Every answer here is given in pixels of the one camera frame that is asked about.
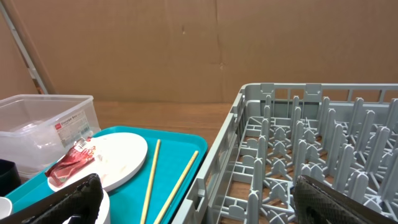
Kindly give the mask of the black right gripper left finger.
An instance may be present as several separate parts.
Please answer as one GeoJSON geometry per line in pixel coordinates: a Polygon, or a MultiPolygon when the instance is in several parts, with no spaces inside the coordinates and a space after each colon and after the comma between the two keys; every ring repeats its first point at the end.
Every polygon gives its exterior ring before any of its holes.
{"type": "Polygon", "coordinates": [[[94,224],[104,193],[98,174],[92,173],[31,206],[1,219],[2,224],[94,224]]]}

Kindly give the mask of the aluminium frame post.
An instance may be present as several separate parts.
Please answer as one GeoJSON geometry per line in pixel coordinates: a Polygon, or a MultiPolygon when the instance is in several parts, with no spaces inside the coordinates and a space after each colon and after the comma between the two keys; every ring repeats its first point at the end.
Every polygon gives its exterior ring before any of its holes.
{"type": "Polygon", "coordinates": [[[40,94],[45,94],[48,95],[48,90],[41,78],[41,76],[39,75],[25,45],[23,44],[19,33],[15,27],[15,25],[12,22],[12,19],[10,18],[9,14],[7,13],[7,10],[3,4],[3,2],[1,1],[1,14],[3,15],[3,17],[5,18],[5,21],[11,31],[11,34],[17,44],[17,47],[19,49],[20,54],[22,55],[22,58],[24,59],[25,65],[27,67],[27,70],[30,74],[30,76],[32,77],[38,91],[40,94]]]}

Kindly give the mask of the teal plastic tray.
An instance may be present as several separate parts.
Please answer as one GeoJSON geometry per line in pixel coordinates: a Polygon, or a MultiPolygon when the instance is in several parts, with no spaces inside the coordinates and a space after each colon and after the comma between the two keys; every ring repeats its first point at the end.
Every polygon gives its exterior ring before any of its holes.
{"type": "Polygon", "coordinates": [[[183,223],[178,210],[195,180],[206,152],[206,141],[196,135],[153,129],[114,126],[94,135],[97,139],[116,140],[110,148],[124,157],[126,166],[120,174],[108,174],[101,184],[110,201],[111,223],[139,223],[149,181],[155,145],[160,144],[147,223],[154,223],[188,162],[193,164],[167,209],[162,223],[183,223]]]}

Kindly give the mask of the grey dish rack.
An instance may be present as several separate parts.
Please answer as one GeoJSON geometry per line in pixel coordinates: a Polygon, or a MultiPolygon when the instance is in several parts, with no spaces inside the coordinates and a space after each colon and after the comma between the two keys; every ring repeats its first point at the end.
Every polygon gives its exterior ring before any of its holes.
{"type": "Polygon", "coordinates": [[[174,223],[291,223],[299,176],[397,220],[397,85],[240,89],[174,223]]]}

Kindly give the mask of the red snack wrapper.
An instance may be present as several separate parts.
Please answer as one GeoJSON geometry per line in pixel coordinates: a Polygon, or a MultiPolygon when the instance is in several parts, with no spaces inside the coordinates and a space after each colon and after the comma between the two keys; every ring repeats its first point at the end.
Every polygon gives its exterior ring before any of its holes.
{"type": "Polygon", "coordinates": [[[54,186],[60,187],[82,168],[94,161],[95,151],[96,146],[91,142],[91,138],[81,138],[58,162],[45,172],[45,176],[55,182],[54,186]]]}

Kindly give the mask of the grey bowl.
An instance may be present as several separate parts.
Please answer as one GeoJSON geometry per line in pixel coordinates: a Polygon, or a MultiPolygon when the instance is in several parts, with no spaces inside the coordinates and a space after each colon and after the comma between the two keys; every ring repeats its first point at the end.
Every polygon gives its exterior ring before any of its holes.
{"type": "Polygon", "coordinates": [[[12,211],[12,202],[6,197],[0,197],[0,219],[10,216],[12,211]]]}

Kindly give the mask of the clear plastic storage box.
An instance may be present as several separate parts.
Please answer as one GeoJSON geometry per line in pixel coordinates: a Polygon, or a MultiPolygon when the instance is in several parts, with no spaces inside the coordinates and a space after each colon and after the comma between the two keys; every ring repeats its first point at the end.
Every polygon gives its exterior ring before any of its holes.
{"type": "Polygon", "coordinates": [[[1,159],[30,179],[80,138],[100,131],[90,95],[15,95],[1,100],[1,159]]]}

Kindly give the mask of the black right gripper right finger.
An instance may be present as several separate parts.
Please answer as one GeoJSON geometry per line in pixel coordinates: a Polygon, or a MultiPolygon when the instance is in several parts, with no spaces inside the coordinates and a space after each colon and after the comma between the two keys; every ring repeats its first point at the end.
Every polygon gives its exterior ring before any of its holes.
{"type": "Polygon", "coordinates": [[[397,224],[307,175],[297,177],[294,204],[298,223],[397,224]]]}

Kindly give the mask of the black waste tray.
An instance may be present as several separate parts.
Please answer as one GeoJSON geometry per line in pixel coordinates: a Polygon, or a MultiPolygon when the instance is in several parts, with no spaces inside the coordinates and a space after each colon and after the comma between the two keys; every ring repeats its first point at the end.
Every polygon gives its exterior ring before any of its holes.
{"type": "Polygon", "coordinates": [[[22,184],[16,164],[12,161],[0,161],[0,195],[6,196],[22,184]]]}

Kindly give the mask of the large white plate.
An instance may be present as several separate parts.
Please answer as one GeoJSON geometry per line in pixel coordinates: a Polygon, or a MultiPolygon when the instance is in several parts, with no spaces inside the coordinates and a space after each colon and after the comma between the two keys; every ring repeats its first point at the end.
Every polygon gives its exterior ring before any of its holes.
{"type": "Polygon", "coordinates": [[[47,183],[54,191],[95,173],[100,177],[102,188],[110,192],[125,184],[141,169],[146,160],[148,145],[146,140],[134,133],[112,133],[91,138],[87,146],[94,146],[93,161],[69,177],[62,185],[49,177],[47,183]]]}

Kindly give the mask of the white cup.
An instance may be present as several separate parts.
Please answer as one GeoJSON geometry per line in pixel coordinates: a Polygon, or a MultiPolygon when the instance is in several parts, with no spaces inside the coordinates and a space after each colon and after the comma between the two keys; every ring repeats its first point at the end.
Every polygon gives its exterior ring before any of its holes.
{"type": "Polygon", "coordinates": [[[103,190],[103,199],[99,207],[98,217],[95,224],[110,224],[111,214],[110,214],[110,199],[105,190],[103,190]]]}

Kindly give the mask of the wooden chopstick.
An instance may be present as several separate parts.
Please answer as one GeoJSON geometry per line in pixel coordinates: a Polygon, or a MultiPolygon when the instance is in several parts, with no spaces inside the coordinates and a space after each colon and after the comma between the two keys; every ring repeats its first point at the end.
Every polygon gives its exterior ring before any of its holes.
{"type": "Polygon", "coordinates": [[[197,158],[197,155],[198,155],[198,151],[195,151],[195,152],[193,153],[193,156],[192,156],[191,159],[189,160],[188,164],[187,164],[186,167],[184,168],[184,170],[183,170],[181,176],[179,177],[177,183],[175,184],[174,188],[172,189],[172,191],[171,191],[169,197],[167,198],[166,202],[164,203],[164,205],[163,205],[161,211],[159,212],[157,218],[155,219],[154,224],[160,224],[160,223],[161,223],[161,221],[162,221],[162,219],[163,219],[165,213],[166,213],[167,210],[169,209],[170,204],[172,203],[172,201],[173,201],[174,197],[176,196],[176,194],[177,194],[177,192],[178,192],[180,186],[182,185],[184,179],[186,178],[186,176],[187,176],[187,174],[188,174],[188,172],[189,172],[191,166],[192,166],[193,163],[195,162],[195,159],[197,158]]]}
{"type": "Polygon", "coordinates": [[[152,186],[154,183],[155,170],[156,170],[156,166],[157,166],[160,145],[161,145],[161,140],[158,139],[156,147],[155,147],[154,157],[152,160],[152,166],[151,166],[150,176],[149,176],[149,180],[148,180],[148,184],[147,184],[146,196],[145,196],[144,205],[143,205],[143,209],[142,209],[140,224],[146,223],[147,212],[148,212],[149,204],[150,204],[150,196],[152,194],[152,186]]]}

